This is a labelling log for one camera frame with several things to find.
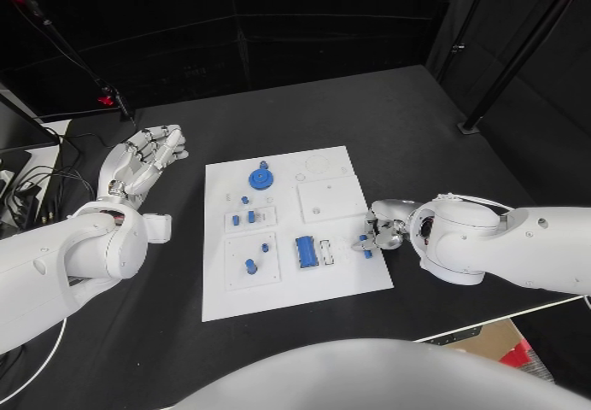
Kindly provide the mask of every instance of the small blue component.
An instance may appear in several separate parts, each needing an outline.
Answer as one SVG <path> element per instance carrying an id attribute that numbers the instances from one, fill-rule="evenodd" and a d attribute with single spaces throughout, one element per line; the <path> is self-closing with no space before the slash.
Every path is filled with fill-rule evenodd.
<path id="1" fill-rule="evenodd" d="M 261 167 L 258 170 L 253 171 L 250 175 L 250 186 L 255 190 L 266 190 L 274 183 L 274 175 L 268 170 L 268 164 L 261 161 Z"/>
<path id="2" fill-rule="evenodd" d="M 359 241 L 365 241 L 366 239 L 368 239 L 368 235 L 359 235 Z M 364 255 L 366 256 L 366 259 L 369 259 L 372 257 L 372 251 L 365 250 Z"/>
<path id="3" fill-rule="evenodd" d="M 257 273 L 255 261 L 253 259 L 248 259 L 245 265 L 247 265 L 247 272 L 250 273 L 250 275 L 254 275 Z"/>
<path id="4" fill-rule="evenodd" d="M 315 238 L 299 237 L 296 239 L 300 253 L 300 267 L 317 267 L 317 252 L 315 251 Z"/>

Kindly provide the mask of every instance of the monitor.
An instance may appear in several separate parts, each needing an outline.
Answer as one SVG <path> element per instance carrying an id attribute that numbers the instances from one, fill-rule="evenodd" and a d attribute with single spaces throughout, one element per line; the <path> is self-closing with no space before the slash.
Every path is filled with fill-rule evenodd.
<path id="1" fill-rule="evenodd" d="M 0 154 L 58 144 L 58 137 L 0 95 Z"/>

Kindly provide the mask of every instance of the black tabletop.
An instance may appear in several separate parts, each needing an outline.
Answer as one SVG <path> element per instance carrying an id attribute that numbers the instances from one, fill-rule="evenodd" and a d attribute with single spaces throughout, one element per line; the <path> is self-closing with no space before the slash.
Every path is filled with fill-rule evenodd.
<path id="1" fill-rule="evenodd" d="M 55 358 L 16 399 L 19 408 L 149 410 L 257 360 L 352 337 L 417 340 L 570 296 L 488 274 L 446 283 L 418 266 L 410 243 L 384 252 L 394 289 L 202 323 L 205 165 L 346 145 L 368 203 L 421 202 L 439 193 L 532 205 L 482 135 L 423 67 L 330 79 L 140 110 L 140 126 L 179 124 L 189 159 L 165 171 L 142 213 L 173 216 L 173 239 L 150 245 L 144 266 L 74 314 Z M 114 143 L 132 131 L 117 114 L 75 120 L 70 135 Z M 97 182 L 108 149 L 77 138 L 83 175 Z M 71 184 L 71 211 L 87 201 Z M 57 329 L 31 345 L 51 349 Z"/>

